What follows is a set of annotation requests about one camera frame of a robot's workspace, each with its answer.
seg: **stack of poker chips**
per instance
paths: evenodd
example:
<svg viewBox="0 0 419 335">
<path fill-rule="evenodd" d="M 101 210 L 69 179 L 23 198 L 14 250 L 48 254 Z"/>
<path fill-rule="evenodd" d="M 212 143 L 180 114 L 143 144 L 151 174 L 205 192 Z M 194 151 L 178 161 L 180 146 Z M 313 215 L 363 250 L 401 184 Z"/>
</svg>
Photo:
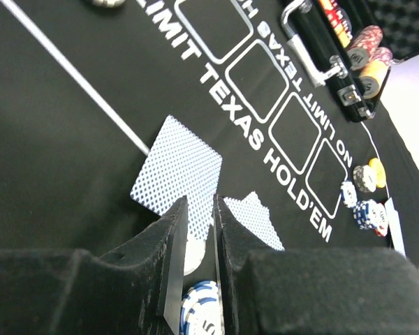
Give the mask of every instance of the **stack of poker chips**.
<svg viewBox="0 0 419 335">
<path fill-rule="evenodd" d="M 377 96 L 390 68 L 391 61 L 391 50 L 387 47 L 378 47 L 359 76 L 365 88 L 363 93 L 365 99 Z"/>
<path fill-rule="evenodd" d="M 368 165 L 376 173 L 377 187 L 384 188 L 386 186 L 386 172 L 381 160 L 378 158 L 373 158 L 369 161 Z"/>
<path fill-rule="evenodd" d="M 214 281 L 196 283 L 183 296 L 181 335 L 222 334 L 219 288 Z"/>
<path fill-rule="evenodd" d="M 359 201 L 353 209 L 355 224 L 361 230 L 378 229 L 380 222 L 380 207 L 374 200 Z"/>
<path fill-rule="evenodd" d="M 369 165 L 359 165 L 353 170 L 355 185 L 363 193 L 373 193 L 377 188 L 376 172 Z"/>
<path fill-rule="evenodd" d="M 383 31 L 379 26 L 368 26 L 360 32 L 348 49 L 351 70 L 360 70 L 369 63 L 382 38 Z"/>
<path fill-rule="evenodd" d="M 341 183 L 340 195 L 341 201 L 346 207 L 352 209 L 357 205 L 357 191 L 352 181 L 345 180 Z"/>
<path fill-rule="evenodd" d="M 352 24 L 346 11 L 335 0 L 319 0 L 332 28 L 343 47 L 352 40 Z"/>
</svg>

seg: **black foam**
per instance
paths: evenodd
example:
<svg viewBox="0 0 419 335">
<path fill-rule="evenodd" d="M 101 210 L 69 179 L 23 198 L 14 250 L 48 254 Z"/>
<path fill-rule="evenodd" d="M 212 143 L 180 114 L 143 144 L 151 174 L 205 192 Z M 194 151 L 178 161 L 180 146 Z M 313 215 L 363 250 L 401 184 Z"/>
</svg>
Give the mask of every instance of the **black foam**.
<svg viewBox="0 0 419 335">
<path fill-rule="evenodd" d="M 416 268 L 394 251 L 256 251 L 263 334 L 419 334 Z"/>
<path fill-rule="evenodd" d="M 368 0 L 395 59 L 419 53 L 419 0 Z"/>
</svg>

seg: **poker table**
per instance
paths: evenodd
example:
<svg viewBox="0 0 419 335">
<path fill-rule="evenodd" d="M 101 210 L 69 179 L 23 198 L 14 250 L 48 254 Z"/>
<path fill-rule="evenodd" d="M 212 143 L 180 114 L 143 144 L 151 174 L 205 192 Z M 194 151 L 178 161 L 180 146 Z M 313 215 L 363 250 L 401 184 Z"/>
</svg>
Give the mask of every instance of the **poker table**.
<svg viewBox="0 0 419 335">
<path fill-rule="evenodd" d="M 419 171 L 382 104 L 349 122 L 286 45 L 280 1 L 0 0 L 0 248 L 100 255 L 156 214 L 129 197 L 172 115 L 222 156 L 218 194 L 255 191 L 285 248 L 390 246 L 339 185 L 379 157 L 419 263 Z"/>
</svg>

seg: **chip case handle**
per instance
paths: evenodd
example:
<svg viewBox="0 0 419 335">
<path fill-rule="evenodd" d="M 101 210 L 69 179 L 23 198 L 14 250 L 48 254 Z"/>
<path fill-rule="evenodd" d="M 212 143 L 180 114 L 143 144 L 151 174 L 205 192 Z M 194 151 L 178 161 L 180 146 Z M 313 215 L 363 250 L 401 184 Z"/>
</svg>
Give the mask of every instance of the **chip case handle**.
<svg viewBox="0 0 419 335">
<path fill-rule="evenodd" d="M 287 35 L 288 46 L 296 53 L 298 59 L 301 61 L 306 73 L 311 80 L 312 84 L 315 87 L 325 86 L 326 80 L 331 78 L 334 75 L 344 75 L 343 64 L 340 66 L 332 65 L 331 69 L 327 72 L 319 71 L 316 67 L 314 61 L 312 60 L 307 48 L 304 46 L 301 37 L 293 30 L 292 26 L 288 22 L 289 16 L 295 12 L 297 9 L 300 9 L 303 13 L 307 13 L 312 7 L 310 0 L 293 0 L 290 2 L 287 7 L 284 8 L 284 11 L 281 15 L 281 25 L 284 32 Z"/>
</svg>

